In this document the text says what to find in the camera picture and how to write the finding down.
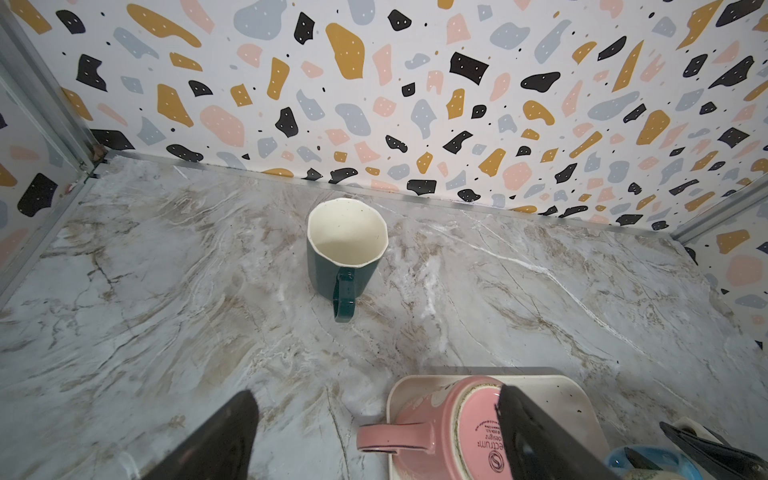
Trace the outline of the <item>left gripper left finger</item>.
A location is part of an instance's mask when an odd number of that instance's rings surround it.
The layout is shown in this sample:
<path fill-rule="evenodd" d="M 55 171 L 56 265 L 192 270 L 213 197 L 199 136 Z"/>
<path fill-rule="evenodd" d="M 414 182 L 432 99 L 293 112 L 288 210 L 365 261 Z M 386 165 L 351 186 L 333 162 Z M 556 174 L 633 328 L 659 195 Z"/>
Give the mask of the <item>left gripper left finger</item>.
<path fill-rule="evenodd" d="M 240 391 L 145 477 L 246 480 L 258 421 L 254 395 Z"/>

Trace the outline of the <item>dark green mug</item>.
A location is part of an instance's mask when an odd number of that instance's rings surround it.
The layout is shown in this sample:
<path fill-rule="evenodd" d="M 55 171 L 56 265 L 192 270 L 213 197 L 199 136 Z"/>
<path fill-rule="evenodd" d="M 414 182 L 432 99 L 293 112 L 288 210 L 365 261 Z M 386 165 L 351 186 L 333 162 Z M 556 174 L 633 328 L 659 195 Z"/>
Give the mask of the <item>dark green mug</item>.
<path fill-rule="evenodd" d="M 389 245 L 384 218 L 360 200 L 324 201 L 308 215 L 306 245 L 315 292 L 332 302 L 336 322 L 350 322 Z"/>

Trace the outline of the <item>light blue butterfly mug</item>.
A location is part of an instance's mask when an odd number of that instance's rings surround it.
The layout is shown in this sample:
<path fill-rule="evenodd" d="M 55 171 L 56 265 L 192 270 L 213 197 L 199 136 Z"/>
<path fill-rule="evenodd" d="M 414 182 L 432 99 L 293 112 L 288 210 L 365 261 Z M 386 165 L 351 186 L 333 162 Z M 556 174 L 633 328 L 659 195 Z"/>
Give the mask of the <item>light blue butterfly mug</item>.
<path fill-rule="evenodd" d="M 620 479 L 703 479 L 699 469 L 682 453 L 656 446 L 616 448 L 606 457 L 605 465 Z"/>

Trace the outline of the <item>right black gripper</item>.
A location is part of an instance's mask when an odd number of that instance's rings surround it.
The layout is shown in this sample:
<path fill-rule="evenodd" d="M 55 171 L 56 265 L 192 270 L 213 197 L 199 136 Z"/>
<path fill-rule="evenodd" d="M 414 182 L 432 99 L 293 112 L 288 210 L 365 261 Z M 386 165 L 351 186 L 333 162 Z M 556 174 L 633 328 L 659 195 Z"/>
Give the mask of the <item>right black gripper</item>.
<path fill-rule="evenodd" d="M 660 422 L 664 435 L 713 479 L 766 479 L 767 461 L 692 419 Z"/>

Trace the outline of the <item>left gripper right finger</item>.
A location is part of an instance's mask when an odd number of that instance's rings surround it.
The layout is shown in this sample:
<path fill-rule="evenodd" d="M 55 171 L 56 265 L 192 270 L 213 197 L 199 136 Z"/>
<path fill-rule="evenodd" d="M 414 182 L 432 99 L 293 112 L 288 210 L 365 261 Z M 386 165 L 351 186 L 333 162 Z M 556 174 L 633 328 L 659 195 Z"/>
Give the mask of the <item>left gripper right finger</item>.
<path fill-rule="evenodd" d="M 519 388 L 501 386 L 496 414 L 514 480 L 617 478 Z"/>

